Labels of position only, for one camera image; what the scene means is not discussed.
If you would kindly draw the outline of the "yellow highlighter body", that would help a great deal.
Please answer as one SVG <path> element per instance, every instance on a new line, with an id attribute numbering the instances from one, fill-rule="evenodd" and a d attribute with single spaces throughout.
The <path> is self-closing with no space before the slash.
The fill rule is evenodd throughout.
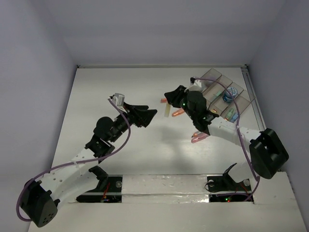
<path id="1" fill-rule="evenodd" d="M 164 112 L 164 117 L 169 117 L 170 114 L 170 104 L 166 104 L 165 112 Z"/>

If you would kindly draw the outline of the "grey orange highlighter pen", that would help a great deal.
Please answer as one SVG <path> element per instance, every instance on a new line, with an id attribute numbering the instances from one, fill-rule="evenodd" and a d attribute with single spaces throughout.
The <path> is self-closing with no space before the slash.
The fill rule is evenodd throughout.
<path id="1" fill-rule="evenodd" d="M 192 137 L 198 137 L 200 134 L 201 134 L 200 131 L 196 131 L 196 132 L 194 132 L 194 134 L 192 135 Z"/>

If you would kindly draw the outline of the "blue lid pin jar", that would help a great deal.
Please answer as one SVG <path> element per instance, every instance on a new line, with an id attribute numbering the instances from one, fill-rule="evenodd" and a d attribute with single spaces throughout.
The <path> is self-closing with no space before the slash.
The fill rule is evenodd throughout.
<path id="1" fill-rule="evenodd" d="M 224 92 L 223 101 L 226 103 L 231 103 L 237 94 L 238 90 L 235 87 L 228 87 Z"/>

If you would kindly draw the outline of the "blue highlighter pen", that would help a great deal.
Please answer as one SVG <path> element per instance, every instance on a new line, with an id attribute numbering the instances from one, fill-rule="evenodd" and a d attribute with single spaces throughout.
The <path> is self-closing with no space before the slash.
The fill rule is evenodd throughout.
<path id="1" fill-rule="evenodd" d="M 239 116 L 239 115 L 238 115 L 237 113 L 235 113 L 235 114 L 232 116 L 232 118 L 230 119 L 230 122 L 234 123 L 234 122 L 237 120 L 238 116 Z"/>

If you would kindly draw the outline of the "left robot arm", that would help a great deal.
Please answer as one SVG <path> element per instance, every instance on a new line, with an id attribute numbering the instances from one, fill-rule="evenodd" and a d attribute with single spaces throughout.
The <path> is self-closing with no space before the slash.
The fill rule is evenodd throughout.
<path id="1" fill-rule="evenodd" d="M 146 128 L 157 114 L 156 109 L 149 109 L 147 105 L 111 105 L 119 115 L 115 119 L 100 118 L 93 136 L 81 152 L 69 162 L 36 175 L 24 185 L 15 207 L 20 220 L 33 222 L 41 228 L 64 204 L 88 190 L 106 188 L 109 176 L 103 170 L 102 162 L 127 144 L 132 125 Z"/>

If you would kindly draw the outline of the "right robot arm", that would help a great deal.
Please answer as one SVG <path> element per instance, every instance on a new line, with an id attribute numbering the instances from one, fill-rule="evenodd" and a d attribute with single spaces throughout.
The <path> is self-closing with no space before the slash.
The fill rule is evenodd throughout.
<path id="1" fill-rule="evenodd" d="M 164 96 L 171 106 L 185 111 L 198 131 L 242 147 L 253 175 L 271 179 L 289 159 L 274 130 L 252 130 L 223 119 L 207 109 L 206 99 L 201 92 L 178 86 Z"/>

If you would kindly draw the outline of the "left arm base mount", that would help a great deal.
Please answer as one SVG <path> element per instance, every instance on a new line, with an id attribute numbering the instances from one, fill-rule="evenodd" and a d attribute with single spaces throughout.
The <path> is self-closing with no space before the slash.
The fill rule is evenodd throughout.
<path id="1" fill-rule="evenodd" d="M 121 203 L 122 175 L 108 175 L 102 168 L 95 166 L 89 170 L 96 176 L 97 185 L 76 198 L 78 203 Z"/>

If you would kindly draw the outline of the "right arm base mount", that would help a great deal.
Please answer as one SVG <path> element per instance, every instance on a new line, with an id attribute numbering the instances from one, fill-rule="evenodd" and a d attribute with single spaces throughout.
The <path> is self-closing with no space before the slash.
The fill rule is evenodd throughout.
<path id="1" fill-rule="evenodd" d="M 209 193 L 210 203 L 254 202 L 253 196 L 246 200 L 252 192 L 249 179 L 235 182 L 230 176 L 229 172 L 234 166 L 236 163 L 228 167 L 221 175 L 207 177 L 204 189 Z"/>

